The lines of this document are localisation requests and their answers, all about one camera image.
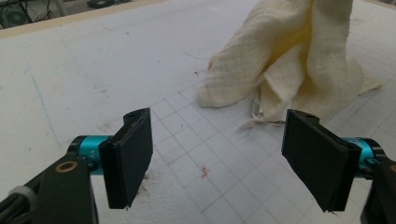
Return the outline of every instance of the black cable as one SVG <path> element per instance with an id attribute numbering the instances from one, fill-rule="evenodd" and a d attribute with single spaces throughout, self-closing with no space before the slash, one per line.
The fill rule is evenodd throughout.
<path id="1" fill-rule="evenodd" d="M 29 2 L 29 0 L 24 0 L 25 1 L 25 10 L 26 10 L 26 13 L 27 13 L 27 3 Z"/>
<path id="2" fill-rule="evenodd" d="M 6 7 L 8 4 L 9 4 L 9 2 L 10 2 L 11 0 L 7 0 L 4 4 L 3 4 L 3 7 L 1 8 L 1 10 L 0 10 L 0 24 L 4 27 L 4 25 L 3 25 L 3 23 L 2 23 L 2 21 L 3 21 L 3 17 L 2 17 L 2 14 L 3 14 L 3 10 L 4 10 L 4 7 Z"/>
<path id="3" fill-rule="evenodd" d="M 42 173 L 25 184 L 25 186 L 33 190 L 35 194 L 38 193 L 41 175 Z M 0 202 L 0 223 L 9 222 L 16 217 L 23 216 L 29 209 L 29 201 L 24 196 L 13 193 Z"/>
<path id="4" fill-rule="evenodd" d="M 2 202 L 0 202 L 0 213 L 6 210 L 6 208 L 8 208 L 16 199 L 17 195 L 12 194 L 6 197 Z"/>
<path id="5" fill-rule="evenodd" d="M 17 199 L 6 210 L 0 213 L 0 223 L 7 223 L 14 217 L 18 217 L 26 213 L 29 209 L 28 200 L 21 195 L 17 195 Z"/>
<path id="6" fill-rule="evenodd" d="M 50 13 L 51 13 L 51 11 L 50 11 L 50 0 L 48 0 L 48 2 L 47 2 L 47 14 L 45 16 L 43 16 L 41 19 L 36 20 L 35 22 L 44 21 L 46 18 L 47 18 L 47 20 L 51 19 Z"/>

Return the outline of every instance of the white surface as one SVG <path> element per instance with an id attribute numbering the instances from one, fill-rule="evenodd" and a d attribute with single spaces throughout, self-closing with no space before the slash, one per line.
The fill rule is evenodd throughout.
<path id="1" fill-rule="evenodd" d="M 101 223 L 360 223 L 370 182 L 355 180 L 345 213 L 323 214 L 280 154 L 282 128 L 240 131 L 246 100 L 196 102 L 208 58 L 255 4 L 170 0 L 0 41 L 0 198 L 60 158 L 81 134 L 113 134 L 151 106 L 149 179 L 130 211 L 109 210 L 92 179 Z M 385 85 L 327 124 L 377 140 L 396 160 L 396 13 L 355 1 L 348 51 Z M 210 170 L 202 179 L 200 167 Z"/>

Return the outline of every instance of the cable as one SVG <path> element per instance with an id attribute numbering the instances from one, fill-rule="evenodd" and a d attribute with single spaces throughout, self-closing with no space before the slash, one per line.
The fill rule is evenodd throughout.
<path id="1" fill-rule="evenodd" d="M 27 212 L 29 209 L 29 202 L 21 195 L 17 195 L 17 199 L 6 210 L 0 213 L 0 223 L 7 223 L 14 217 Z"/>
<path id="2" fill-rule="evenodd" d="M 4 7 L 6 7 L 8 4 L 9 4 L 9 2 L 10 2 L 11 0 L 7 0 L 4 4 L 3 4 L 3 7 L 1 8 L 1 10 L 0 10 L 0 23 L 1 23 L 1 25 L 4 27 L 4 24 L 2 23 L 2 21 L 3 21 L 3 17 L 2 17 L 2 14 L 3 14 L 3 10 L 4 10 Z"/>
<path id="3" fill-rule="evenodd" d="M 42 173 L 35 176 L 25 186 L 38 193 L 41 175 Z M 24 196 L 13 193 L 0 202 L 0 223 L 12 221 L 16 217 L 23 219 L 24 214 L 29 210 L 29 201 Z"/>
<path id="4" fill-rule="evenodd" d="M 48 0 L 48 2 L 47 2 L 47 14 L 45 16 L 43 16 L 41 19 L 36 20 L 35 22 L 44 21 L 46 18 L 47 18 L 47 20 L 51 19 L 51 15 L 50 14 L 51 14 L 51 11 L 50 11 L 50 0 Z"/>
<path id="5" fill-rule="evenodd" d="M 29 202 L 30 210 L 35 210 L 35 205 L 37 204 L 37 195 L 32 189 L 26 186 L 17 186 L 9 192 L 9 194 L 14 193 L 25 197 Z"/>
<path id="6" fill-rule="evenodd" d="M 0 202 L 0 213 L 8 208 L 17 199 L 16 194 L 9 195 L 2 202 Z"/>
<path id="7" fill-rule="evenodd" d="M 25 10 L 27 12 L 27 3 L 29 2 L 29 0 L 24 0 L 24 1 L 25 1 Z"/>

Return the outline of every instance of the crumpled fabric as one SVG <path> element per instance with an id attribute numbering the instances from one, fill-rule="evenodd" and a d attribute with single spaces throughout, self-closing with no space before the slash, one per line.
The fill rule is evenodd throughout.
<path id="1" fill-rule="evenodd" d="M 381 86 L 346 56 L 351 10 L 352 0 L 261 0 L 212 56 L 200 105 L 232 105 L 257 90 L 254 121 L 284 121 L 288 108 L 331 119 Z"/>

